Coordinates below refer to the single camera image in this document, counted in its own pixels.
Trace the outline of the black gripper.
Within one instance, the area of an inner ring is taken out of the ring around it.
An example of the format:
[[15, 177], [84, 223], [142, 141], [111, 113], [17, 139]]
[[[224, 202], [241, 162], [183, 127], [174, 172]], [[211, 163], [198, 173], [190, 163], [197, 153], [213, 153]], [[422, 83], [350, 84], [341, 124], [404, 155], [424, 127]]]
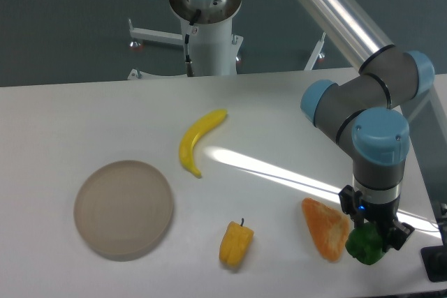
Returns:
[[351, 217], [354, 228], [361, 227], [364, 223], [373, 223], [377, 232], [382, 237], [382, 251], [387, 253], [391, 248], [399, 251], [414, 232], [415, 228], [408, 223], [399, 221], [397, 210], [400, 204], [400, 192], [386, 190], [390, 199], [374, 198], [369, 200], [367, 191], [371, 189], [355, 190], [346, 185], [339, 192], [339, 201], [342, 211]]

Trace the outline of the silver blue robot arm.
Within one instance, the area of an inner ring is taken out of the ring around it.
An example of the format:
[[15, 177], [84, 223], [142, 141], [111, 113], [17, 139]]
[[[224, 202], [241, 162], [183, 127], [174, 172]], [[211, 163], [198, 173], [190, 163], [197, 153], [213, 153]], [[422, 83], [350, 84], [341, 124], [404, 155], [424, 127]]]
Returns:
[[[241, 0], [169, 0], [180, 18], [189, 77], [230, 75], [232, 34], [213, 43]], [[395, 108], [430, 89], [434, 68], [421, 52], [402, 52], [354, 0], [298, 0], [359, 76], [343, 85], [313, 83], [300, 107], [310, 122], [353, 160], [353, 184], [339, 193], [357, 230], [371, 223], [384, 250], [400, 249], [413, 228], [397, 219], [409, 125]]]

